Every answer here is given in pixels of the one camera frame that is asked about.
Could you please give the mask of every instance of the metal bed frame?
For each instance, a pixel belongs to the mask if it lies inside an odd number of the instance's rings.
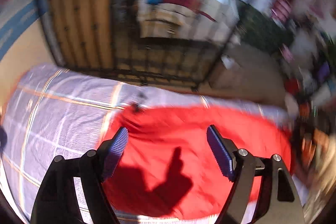
[[[207,41],[204,42],[200,42],[200,41],[194,41],[191,39],[179,39],[179,38],[162,38],[162,37],[146,37],[146,38],[139,38],[137,37],[137,34],[139,34],[139,26],[137,24],[137,20],[133,19],[133,22],[131,22],[130,26],[130,33],[133,34],[131,36],[130,41],[132,41],[132,43],[137,43],[137,45],[139,47],[144,47],[146,50],[146,60],[145,60],[145,65],[144,67],[146,68],[144,71],[139,71],[136,70],[133,66],[133,62],[134,59],[132,58],[132,46],[130,46],[129,49],[129,53],[128,53],[128,58],[126,60],[126,63],[129,65],[130,69],[119,69],[118,65],[120,65],[120,62],[118,60],[117,56],[117,52],[118,52],[118,48],[116,47],[116,43],[114,40],[114,35],[113,35],[113,30],[115,28],[115,24],[114,24],[114,7],[113,7],[113,0],[111,0],[111,5],[110,5],[110,18],[111,18],[111,38],[110,38],[110,47],[112,50],[112,59],[113,59],[113,67],[111,68],[102,68],[102,63],[101,63],[101,57],[98,54],[98,61],[100,64],[100,68],[91,68],[91,67],[82,67],[82,66],[78,66],[78,64],[75,65],[75,67],[71,67],[69,64],[62,62],[62,58],[58,58],[57,55],[59,55],[58,52],[57,53],[57,47],[59,47],[59,42],[58,45],[55,46],[55,44],[51,43],[51,32],[54,32],[53,30],[50,30],[50,25],[48,26],[46,19],[42,16],[43,15],[43,5],[45,5],[45,3],[43,3],[44,0],[37,0],[37,8],[38,8],[38,13],[41,19],[41,23],[42,23],[42,28],[43,28],[43,32],[45,34],[45,38],[46,38],[46,42],[49,46],[50,52],[56,62],[56,64],[58,66],[64,66],[68,69],[74,70],[74,71],[78,71],[78,72],[83,72],[83,73],[87,73],[87,74],[92,74],[95,73],[96,75],[98,75],[99,77],[102,78],[110,78],[110,79],[115,79],[115,80],[120,80],[120,81],[130,81],[130,82],[138,82],[141,83],[142,85],[174,85],[177,86],[179,84],[177,84],[177,81],[180,81],[183,86],[189,86],[191,87],[192,90],[197,90],[199,85],[203,82],[205,82],[209,76],[211,75],[212,71],[214,70],[216,64],[221,60],[221,56],[222,54],[225,52],[226,47],[228,42],[230,41],[231,37],[234,35],[234,33],[239,29],[239,27],[241,26],[244,18],[245,18],[245,14],[246,14],[246,9],[249,6],[249,3],[251,2],[251,0],[249,0],[246,5],[244,5],[241,8],[240,11],[240,18],[238,20],[238,22],[236,22],[236,24],[233,26],[233,28],[231,29],[228,37],[225,39],[225,41],[222,43],[221,47],[216,47],[215,49],[215,54],[213,54],[212,56],[212,61],[210,62],[210,66],[209,69],[206,71],[206,73],[204,75],[200,77],[196,77],[195,74],[197,71],[199,71],[200,66],[202,65],[202,60],[204,58],[204,53],[206,50],[209,50],[210,48],[213,48],[214,45],[211,43],[211,40],[213,38],[213,36],[215,35],[217,28],[219,26],[219,24],[216,24],[216,22],[213,22],[210,31],[208,33],[208,39]],[[97,34],[97,22],[94,16],[94,11],[92,11],[93,9],[93,5],[92,5],[92,1],[91,2],[91,29],[93,31],[93,38],[94,38],[94,44],[95,47],[97,49],[97,53],[99,53],[99,43],[98,43],[98,34]],[[78,23],[78,16],[77,17],[77,22],[75,22],[75,26],[78,29],[78,38],[80,41],[83,41],[83,32],[81,30],[80,24]],[[194,34],[195,30],[197,28],[198,25],[198,16],[196,16],[196,19],[193,20],[192,23],[192,28],[190,30],[190,34]],[[72,43],[69,39],[68,36],[68,27],[64,26],[64,30],[65,30],[65,34],[66,34],[66,40],[67,43],[69,45],[70,48],[70,52],[71,55],[73,57],[73,60],[76,62],[76,58],[75,58],[75,53],[74,53],[74,49],[72,46]],[[176,65],[176,69],[175,69],[175,74],[171,75],[168,73],[165,73],[164,70],[167,67],[167,56],[169,55],[169,50],[172,49],[172,47],[174,47],[174,45],[178,45],[179,50],[182,53],[182,57],[179,60],[179,63]],[[81,43],[81,47],[83,49],[83,53],[84,56],[87,60],[87,49],[85,48],[85,43],[82,42]],[[160,70],[160,73],[153,73],[149,71],[149,51],[152,49],[152,47],[159,47],[162,50],[164,50],[164,57],[162,59],[162,62],[160,64],[156,64],[154,67],[156,67],[157,69]],[[179,76],[179,74],[181,72],[186,73],[185,70],[183,70],[183,63],[185,60],[185,56],[187,54],[187,52],[189,50],[198,50],[198,54],[197,54],[197,61],[196,63],[192,66],[191,71],[189,70],[187,73],[190,74],[190,77],[182,77]],[[131,79],[131,78],[121,78],[119,77],[119,75],[123,75],[124,77],[127,76],[135,76],[136,79]]]

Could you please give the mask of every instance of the purple object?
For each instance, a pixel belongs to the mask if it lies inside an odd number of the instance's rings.
[[[102,178],[104,181],[113,175],[121,155],[125,150],[127,142],[128,131],[126,128],[121,128],[112,139],[112,144],[104,161],[104,169],[102,172]]]
[[[319,71],[317,72],[317,79],[322,84],[325,79],[330,75],[330,67],[328,62],[324,62]]]
[[[223,146],[212,126],[209,126],[207,129],[207,141],[223,176],[227,177],[230,181],[234,181],[235,167],[233,159]]]

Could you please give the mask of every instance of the black frame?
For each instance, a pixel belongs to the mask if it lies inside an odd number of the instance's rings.
[[[216,24],[216,22],[213,23],[213,26],[211,27],[211,30],[208,33],[208,39],[206,41],[200,42],[200,41],[194,41],[191,39],[178,39],[178,38],[162,38],[162,37],[146,37],[146,38],[133,38],[130,37],[129,40],[132,41],[130,44],[130,50],[129,50],[129,54],[128,54],[128,58],[125,62],[119,62],[118,59],[116,58],[116,52],[118,51],[114,39],[113,39],[113,34],[111,35],[111,41],[110,41],[110,46],[111,46],[111,50],[112,50],[112,55],[113,55],[113,60],[114,60],[114,64],[112,68],[102,68],[102,64],[101,61],[100,63],[100,68],[98,69],[93,69],[90,67],[79,67],[78,64],[76,64],[74,67],[73,66],[69,66],[68,64],[62,64],[60,62],[58,62],[57,58],[55,57],[56,54],[53,52],[53,46],[50,43],[50,39],[48,37],[48,33],[46,32],[46,25],[44,22],[44,19],[42,17],[42,4],[41,4],[41,0],[37,0],[37,7],[38,7],[38,12],[41,18],[41,23],[42,23],[42,28],[43,28],[43,32],[45,34],[46,37],[46,41],[47,44],[50,48],[50,51],[53,55],[53,58],[56,62],[56,64],[58,66],[65,66],[68,69],[74,70],[74,71],[78,71],[78,72],[83,72],[83,73],[87,73],[87,74],[93,74],[93,75],[97,75],[100,76],[102,78],[110,78],[110,79],[115,79],[115,80],[120,80],[120,81],[130,81],[130,82],[136,82],[136,83],[141,83],[143,85],[172,85],[172,86],[178,86],[178,85],[182,85],[182,86],[189,86],[192,88],[192,90],[197,90],[199,85],[203,82],[205,82],[210,74],[212,73],[214,67],[216,66],[217,62],[220,61],[221,55],[223,54],[223,52],[226,50],[226,46],[228,44],[228,41],[231,39],[231,37],[233,36],[233,34],[236,32],[237,28],[239,28],[239,26],[241,25],[241,22],[244,20],[244,16],[245,16],[245,10],[248,7],[248,3],[246,3],[245,8],[242,9],[243,12],[240,13],[240,19],[238,22],[236,22],[236,24],[232,27],[232,30],[229,34],[229,36],[224,40],[223,44],[221,45],[221,47],[217,47],[214,44],[211,43],[211,39],[213,38],[213,36],[216,33],[218,24]],[[114,28],[114,21],[113,21],[113,0],[111,0],[111,6],[110,6],[110,13],[111,13],[111,30],[113,30]],[[195,31],[195,29],[197,28],[197,22],[193,22],[194,24],[191,27],[191,31],[190,33],[193,33]],[[92,18],[92,29],[93,29],[93,34],[94,34],[94,42],[96,47],[98,47],[98,42],[97,42],[97,34],[96,34],[96,28],[95,28],[96,24],[95,24],[95,19]],[[139,34],[139,26],[137,25],[136,20],[133,20],[133,22],[130,24],[130,27],[132,30],[135,29],[135,34]],[[80,37],[83,37],[83,34],[80,30],[80,27],[78,28],[78,33]],[[71,42],[67,37],[67,43],[69,44],[70,47],[70,52],[71,55],[73,56],[73,60],[75,60],[75,54],[73,52],[72,46],[71,46]],[[145,71],[139,71],[136,70],[133,66],[134,60],[132,58],[132,54],[131,54],[131,48],[132,48],[132,44],[137,43],[138,48],[140,49],[145,49],[146,51],[146,60],[145,60],[145,65],[144,67],[146,68]],[[180,52],[182,53],[182,57],[179,60],[179,63],[176,65],[175,68],[175,74],[171,75],[168,73],[165,73],[165,69],[167,68],[167,56],[169,54],[169,51],[173,48],[173,45],[177,45],[179,46]],[[85,45],[84,43],[82,43],[82,47],[83,50],[85,52]],[[159,47],[160,49],[162,49],[164,51],[164,57],[162,59],[162,62],[160,64],[152,64],[152,67],[155,67],[156,69],[159,69],[160,73],[153,73],[149,71],[149,59],[148,59],[148,52],[150,49],[152,49],[153,47]],[[200,67],[202,67],[202,62],[204,62],[204,52],[206,50],[215,50],[216,54],[213,55],[212,61],[210,62],[211,65],[208,69],[208,71],[204,74],[204,75],[196,75],[197,72],[200,70]],[[184,71],[183,70],[183,63],[184,63],[184,58],[186,53],[189,50],[196,50],[198,51],[198,58],[197,58],[197,62],[192,66],[191,70],[189,71]],[[118,69],[118,65],[120,63],[124,63],[126,65],[129,65],[130,69]],[[182,77],[179,76],[181,72],[184,73],[188,73],[190,76],[189,77]]]

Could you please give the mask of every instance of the wall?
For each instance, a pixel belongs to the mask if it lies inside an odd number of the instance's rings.
[[[45,43],[40,20],[36,20],[7,51],[0,61],[0,106],[25,71],[40,63],[53,63]]]
[[[0,0],[0,114],[25,71],[53,62],[38,18],[35,0]]]

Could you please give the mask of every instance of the green plant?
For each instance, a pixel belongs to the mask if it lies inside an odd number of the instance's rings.
[[[239,17],[243,16],[241,7],[238,5]],[[294,35],[249,5],[241,25],[241,41],[271,55],[282,44],[289,47],[294,41]]]

